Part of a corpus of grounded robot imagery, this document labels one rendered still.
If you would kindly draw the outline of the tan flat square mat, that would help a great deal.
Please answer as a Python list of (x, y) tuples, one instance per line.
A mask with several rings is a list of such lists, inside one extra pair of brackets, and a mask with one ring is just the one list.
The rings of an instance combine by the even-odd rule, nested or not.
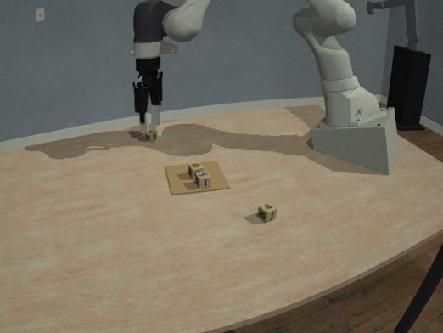
[(205, 189), (199, 189), (195, 183), (195, 179), (192, 180), (188, 175), (188, 164), (165, 166), (172, 195), (184, 195), (230, 189), (230, 186), (217, 161), (200, 162), (204, 168), (204, 171), (207, 171), (211, 175), (211, 187)]

